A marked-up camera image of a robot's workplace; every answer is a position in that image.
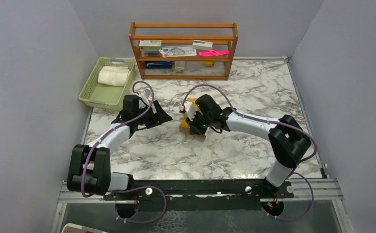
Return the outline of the brown yellow cloth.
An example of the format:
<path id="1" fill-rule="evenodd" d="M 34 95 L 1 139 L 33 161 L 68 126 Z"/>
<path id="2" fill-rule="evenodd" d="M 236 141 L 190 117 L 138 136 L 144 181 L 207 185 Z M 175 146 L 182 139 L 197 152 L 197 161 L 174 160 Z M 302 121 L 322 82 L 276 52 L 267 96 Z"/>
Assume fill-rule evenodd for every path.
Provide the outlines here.
<path id="1" fill-rule="evenodd" d="M 196 98 L 187 98 L 187 100 L 186 100 L 186 102 L 188 102 L 189 105 L 194 106 L 195 110 L 201 113 L 201 111 L 200 111 L 198 105 L 195 103 L 195 101 L 196 101 Z M 204 134 L 194 133 L 193 131 L 191 131 L 191 128 L 190 128 L 190 126 L 189 126 L 189 124 L 186 120 L 188 120 L 188 114 L 186 112 L 184 112 L 183 113 L 183 119 L 182 119 L 182 121 L 180 122 L 180 125 L 179 125 L 179 132 L 183 133 L 183 134 L 192 135 L 197 140 L 204 141 L 206 139 L 206 136 L 207 136 L 207 130 L 205 130 Z"/>

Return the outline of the white towel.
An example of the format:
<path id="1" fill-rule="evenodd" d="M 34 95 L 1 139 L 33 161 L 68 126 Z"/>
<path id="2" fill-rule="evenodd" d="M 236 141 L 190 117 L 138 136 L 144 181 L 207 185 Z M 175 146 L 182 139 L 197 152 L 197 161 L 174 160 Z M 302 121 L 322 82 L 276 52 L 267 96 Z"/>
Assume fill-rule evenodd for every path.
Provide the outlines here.
<path id="1" fill-rule="evenodd" d="M 104 66 L 98 74 L 98 83 L 109 86 L 125 86 L 129 71 L 127 67 Z"/>

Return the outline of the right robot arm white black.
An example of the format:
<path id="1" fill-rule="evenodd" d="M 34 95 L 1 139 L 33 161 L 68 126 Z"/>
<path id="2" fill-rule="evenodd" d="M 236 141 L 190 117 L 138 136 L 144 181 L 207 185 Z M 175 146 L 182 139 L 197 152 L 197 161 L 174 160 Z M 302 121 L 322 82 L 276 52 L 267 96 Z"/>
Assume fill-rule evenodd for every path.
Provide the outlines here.
<path id="1" fill-rule="evenodd" d="M 270 198 L 281 192 L 281 185 L 312 145 L 310 138 L 290 115 L 279 119 L 259 119 L 239 113 L 232 107 L 222 109 L 208 94 L 194 101 L 185 101 L 180 111 L 185 114 L 191 134 L 204 135 L 211 129 L 216 133 L 247 133 L 267 140 L 276 159 L 262 184 L 262 192 Z"/>

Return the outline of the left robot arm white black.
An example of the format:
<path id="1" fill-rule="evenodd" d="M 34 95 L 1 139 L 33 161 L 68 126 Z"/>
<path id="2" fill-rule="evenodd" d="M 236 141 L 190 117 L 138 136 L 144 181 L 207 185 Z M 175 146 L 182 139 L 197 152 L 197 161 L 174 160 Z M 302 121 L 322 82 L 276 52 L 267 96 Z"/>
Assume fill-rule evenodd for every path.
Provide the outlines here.
<path id="1" fill-rule="evenodd" d="M 66 186 L 85 197 L 116 191 L 122 199 L 134 195 L 133 176 L 111 171 L 111 155 L 136 131 L 172 121 L 158 101 L 148 103 L 137 94 L 126 95 L 123 108 L 108 131 L 87 145 L 77 144 L 71 154 Z"/>

